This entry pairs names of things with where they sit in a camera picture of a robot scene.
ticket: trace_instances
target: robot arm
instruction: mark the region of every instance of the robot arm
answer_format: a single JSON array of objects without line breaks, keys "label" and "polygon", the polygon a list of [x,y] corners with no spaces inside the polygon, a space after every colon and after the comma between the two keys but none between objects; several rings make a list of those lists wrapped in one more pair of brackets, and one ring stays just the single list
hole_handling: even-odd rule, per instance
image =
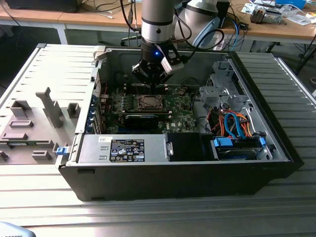
[{"label": "robot arm", "polygon": [[[165,83],[176,71],[184,67],[188,57],[179,55],[174,46],[175,42],[188,40],[194,47],[203,48],[213,38],[215,32],[210,34],[210,31],[218,27],[217,0],[186,2],[183,4],[185,8],[174,18],[174,7],[180,2],[142,1],[141,59],[133,66],[132,72],[143,84],[155,87]],[[181,28],[180,21],[185,22],[187,27]]]},{"label": "robot arm", "polygon": [[132,72],[154,87],[183,68],[183,59],[171,41],[175,1],[144,0],[142,5],[141,59]]}]

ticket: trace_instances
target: warning label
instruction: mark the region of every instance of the warning label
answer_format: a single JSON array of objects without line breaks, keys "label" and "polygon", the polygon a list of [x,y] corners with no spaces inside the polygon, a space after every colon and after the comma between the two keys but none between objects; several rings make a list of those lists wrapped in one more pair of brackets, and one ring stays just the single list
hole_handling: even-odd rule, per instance
[{"label": "warning label", "polygon": [[111,162],[144,162],[145,143],[143,139],[112,140]]}]

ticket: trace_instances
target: desk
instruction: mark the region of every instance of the desk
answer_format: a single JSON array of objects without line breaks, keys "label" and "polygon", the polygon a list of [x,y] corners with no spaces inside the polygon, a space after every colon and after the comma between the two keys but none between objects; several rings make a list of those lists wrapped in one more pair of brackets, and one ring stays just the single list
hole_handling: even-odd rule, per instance
[{"label": "desk", "polygon": [[[99,15],[95,12],[88,12],[80,9],[78,13],[64,13],[37,10],[12,10],[8,7],[4,0],[4,7],[18,21],[21,26],[46,27],[55,28],[58,32],[62,44],[67,44],[65,29],[76,30],[94,30],[94,31],[115,31],[127,32],[128,28],[125,24],[121,9],[113,10],[113,19]],[[111,2],[112,0],[96,0],[97,4]],[[289,20],[284,19],[280,25],[274,24],[252,24],[250,23],[249,14],[240,13],[241,4],[245,4],[247,0],[232,0],[233,9],[242,21],[249,24],[249,30],[245,36],[246,40],[260,41],[277,41],[289,43],[310,43],[316,34],[315,25],[300,26]],[[104,6],[101,9],[108,9],[119,6],[118,3]],[[138,25],[141,24],[141,4],[137,3]],[[86,8],[92,8],[92,3],[87,3]],[[316,11],[316,6],[307,6],[305,11]],[[16,25],[14,21],[0,6],[0,25]],[[234,29],[227,24],[223,29],[226,37],[230,37],[234,33]]]}]

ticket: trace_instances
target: computer case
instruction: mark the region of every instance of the computer case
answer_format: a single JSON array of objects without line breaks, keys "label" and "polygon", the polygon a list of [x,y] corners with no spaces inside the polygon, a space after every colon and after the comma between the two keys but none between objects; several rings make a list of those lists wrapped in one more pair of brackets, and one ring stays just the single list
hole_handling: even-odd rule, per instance
[{"label": "computer case", "polygon": [[5,0],[11,9],[34,9],[75,13],[82,0]]}]

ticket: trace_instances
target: cable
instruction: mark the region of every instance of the cable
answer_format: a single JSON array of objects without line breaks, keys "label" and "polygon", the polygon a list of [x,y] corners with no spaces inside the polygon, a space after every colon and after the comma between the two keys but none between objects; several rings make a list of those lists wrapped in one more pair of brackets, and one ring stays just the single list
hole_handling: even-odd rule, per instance
[{"label": "cable", "polygon": [[83,8],[84,10],[86,10],[86,11],[89,11],[89,12],[96,12],[96,13],[98,13],[98,12],[105,12],[105,11],[111,11],[111,10],[115,10],[115,9],[118,9],[118,8],[121,7],[121,6],[116,6],[116,7],[113,7],[113,8],[111,8],[111,9],[106,9],[106,10],[102,10],[102,11],[99,11],[99,10],[97,10],[97,11],[91,11],[91,10],[85,8],[83,4],[82,4],[81,6],[82,6],[82,8]]},{"label": "cable", "polygon": [[239,124],[239,119],[237,117],[237,115],[233,114],[233,113],[228,113],[225,116],[225,120],[224,120],[224,125],[225,125],[225,130],[233,137],[236,138],[236,136],[229,130],[228,128],[228,117],[229,116],[233,116],[235,119],[235,123],[236,123],[236,129],[237,129],[237,133],[239,135],[239,137],[241,138],[245,138],[244,134],[242,133],[242,130],[240,129],[240,124]]},{"label": "cable", "polygon": [[304,51],[302,51],[302,50],[298,47],[298,45],[296,45],[296,43],[294,43],[294,46],[295,46],[299,51],[301,51],[302,53],[305,53]]},{"label": "cable", "polygon": [[296,69],[296,74],[298,74],[298,73],[301,71],[301,69],[303,68],[304,64],[301,65],[302,60],[304,59],[304,57],[305,57],[307,51],[308,51],[308,50],[310,49],[310,47],[313,45],[313,42],[314,42],[315,39],[316,39],[316,34],[315,34],[313,40],[311,41],[310,45],[307,47],[305,53],[302,55],[301,60],[300,60],[298,66],[297,66],[297,69]]},{"label": "cable", "polygon": [[95,0],[93,0],[93,3],[94,3],[95,9],[98,10],[98,9],[99,9],[100,7],[102,7],[102,6],[112,5],[112,4],[117,3],[117,1],[118,1],[118,0],[115,0],[114,2],[111,2],[111,3],[103,3],[103,4],[100,4],[100,5],[98,5],[98,6],[95,6]]},{"label": "cable", "polygon": [[[179,17],[179,15],[178,15],[178,13],[177,13],[177,10],[176,10],[175,8],[174,8],[174,16],[178,19],[178,24],[179,24],[179,28],[180,28],[180,31],[181,31],[181,34],[182,34],[183,39],[173,40],[172,43],[187,42],[187,40],[190,39],[191,36],[192,36],[192,30],[191,30],[191,28],[187,25],[187,23],[185,23],[185,22]],[[180,23],[182,23],[186,28],[188,28],[188,30],[189,30],[189,32],[190,32],[190,34],[189,34],[188,37],[185,37],[185,36],[184,36],[183,30],[182,30],[182,26],[181,26]]]},{"label": "cable", "polygon": [[136,29],[133,28],[133,27],[131,26],[131,24],[128,22],[128,20],[127,20],[127,17],[126,17],[126,14],[125,14],[124,5],[123,5],[123,0],[119,0],[119,2],[120,2],[120,7],[121,7],[121,9],[122,9],[122,13],[123,13],[123,17],[124,17],[125,23],[128,25],[128,27],[129,27],[133,32],[135,32]]},{"label": "cable", "polygon": [[4,89],[7,89],[7,87],[5,87],[5,86],[3,86],[3,85],[1,85],[1,84],[0,84],[0,86],[1,86],[2,88],[4,88]]},{"label": "cable", "polygon": [[236,43],[237,43],[237,40],[238,40],[238,35],[239,35],[239,31],[238,31],[238,26],[236,24],[235,21],[233,21],[233,19],[231,19],[230,17],[228,18],[229,20],[231,20],[231,22],[235,25],[235,28],[236,28],[236,39],[235,39],[235,43],[234,43],[234,46],[233,48],[231,49],[231,51],[233,51],[233,49],[236,47]]},{"label": "cable", "polygon": [[313,88],[315,88],[315,87],[316,87],[316,78],[311,78],[311,79],[310,79],[310,84],[311,84],[311,86],[312,86]]},{"label": "cable", "polygon": [[[0,0],[0,3],[1,3],[1,6],[2,6],[2,8],[4,9],[4,11],[11,17],[11,19],[12,19],[19,27],[21,27],[21,25],[13,18],[13,16],[11,16],[11,14],[4,8],[4,6],[3,6],[3,1]],[[30,34],[28,34],[28,33],[26,33],[26,34],[29,36],[29,38],[30,38],[34,43],[37,43],[37,41],[36,41]]]},{"label": "cable", "polygon": [[187,77],[187,78],[184,78],[181,82],[181,86],[183,86],[183,83],[187,80],[187,79],[192,79],[194,80],[196,83],[198,83],[200,86],[202,86],[202,84],[194,77]]},{"label": "cable", "polygon": [[[130,10],[129,10],[129,13],[128,13],[128,22],[129,24],[132,24],[133,23],[133,0],[130,1]],[[130,28],[128,28],[128,35],[127,35],[127,39],[128,39],[128,47],[130,47]]]},{"label": "cable", "polygon": [[209,34],[211,34],[211,33],[213,33],[213,32],[220,32],[220,33],[222,34],[222,38],[221,38],[216,44],[214,44],[212,47],[209,47],[209,48],[202,48],[201,50],[209,50],[209,49],[212,49],[212,48],[216,47],[217,45],[219,45],[219,44],[223,41],[225,34],[224,34],[224,32],[223,32],[222,30],[220,30],[220,29],[214,29],[214,30],[211,30],[211,31],[207,32],[207,33],[201,38],[201,40],[198,42],[198,44],[197,44],[196,47],[194,48],[194,50],[193,50],[193,52],[191,53],[191,55],[188,57],[188,60],[190,60],[190,59],[193,57],[193,55],[196,53],[196,51],[199,50],[198,47],[199,47],[200,44],[203,42],[203,40],[204,40]]},{"label": "cable", "polygon": [[[136,0],[134,3],[134,12],[135,12],[135,28],[137,28],[137,11],[136,11]],[[136,46],[138,47],[138,33],[136,32]]]},{"label": "cable", "polygon": [[197,91],[196,91],[196,94],[194,95],[194,99],[193,99],[192,107],[191,107],[191,112],[192,112],[193,118],[195,118],[195,116],[194,116],[194,111],[193,111],[193,107],[194,107],[194,102],[196,101],[196,97],[197,97],[197,95],[198,95],[198,92],[199,92],[199,90],[197,90]]}]

